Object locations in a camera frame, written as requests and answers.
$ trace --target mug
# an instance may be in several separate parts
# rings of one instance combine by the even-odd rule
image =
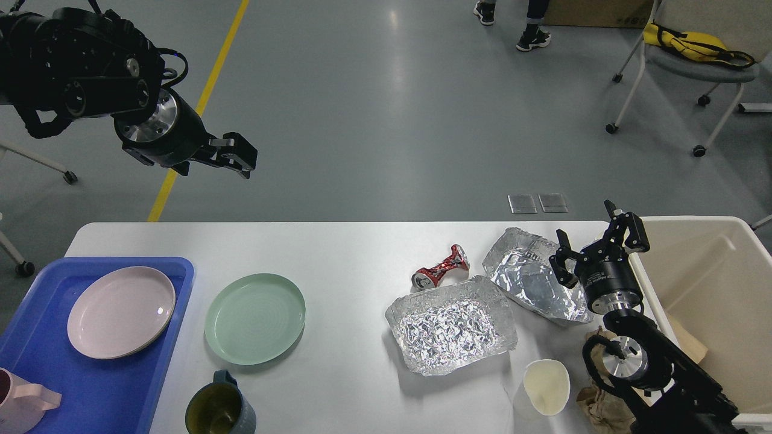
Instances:
[[[196,392],[185,412],[190,434],[255,434],[257,415],[228,371]]]
[[[62,396],[0,368],[0,434],[22,434],[59,407]]]

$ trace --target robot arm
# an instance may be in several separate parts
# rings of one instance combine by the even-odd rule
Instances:
[[[110,115],[123,149],[147,165],[187,175],[189,161],[249,178],[257,150],[238,133],[218,139],[172,90],[188,73],[183,55],[157,48],[112,10],[56,10],[52,18],[0,12],[0,104],[11,104],[32,137],[52,137],[73,120]],[[177,73],[162,56],[185,63]],[[41,122],[39,111],[53,111]]]
[[[558,281],[566,287],[581,282],[587,305],[603,315],[606,328],[618,335],[611,340],[602,336],[587,340],[582,357],[590,376],[599,388],[625,401],[636,418],[631,426],[635,434],[744,432],[732,426],[737,407],[722,393],[721,385],[659,331],[653,320],[634,310],[642,304],[643,294],[628,255],[648,251],[648,239],[638,216],[610,201],[605,204],[611,222],[601,239],[575,252],[568,235],[558,230],[560,248],[550,257]],[[566,267],[569,259],[576,262],[573,272]],[[603,365],[611,374],[610,385],[590,357],[596,345],[605,347]],[[661,391],[662,397],[648,405],[635,388]]]

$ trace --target foil container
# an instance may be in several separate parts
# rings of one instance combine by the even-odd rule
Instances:
[[[516,307],[484,276],[400,297],[386,320],[405,364],[421,375],[446,375],[517,345]]]
[[[550,256],[558,248],[542,236],[507,228],[486,255],[482,267],[488,277],[520,306],[561,326],[593,320],[581,284],[568,289],[557,282]]]

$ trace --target gray chair seat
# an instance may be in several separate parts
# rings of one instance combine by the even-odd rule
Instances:
[[[657,46],[646,47],[648,61],[676,75],[711,83],[748,83],[759,75],[759,64],[744,70],[693,62],[670,54]]]

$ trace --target person's leg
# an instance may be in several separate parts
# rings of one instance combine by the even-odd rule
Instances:
[[[477,2],[474,14],[480,18],[482,25],[493,24],[493,11],[496,9],[496,0],[484,0]]]
[[[539,30],[539,25],[544,22],[544,15],[547,14],[547,7],[550,0],[529,0],[528,13],[526,14],[526,30],[520,41],[517,43],[519,51],[530,51],[537,47],[550,45],[552,36]]]
[[[550,0],[530,0],[528,2],[526,24],[541,25],[544,23],[544,16],[547,14],[547,7],[549,5]]]

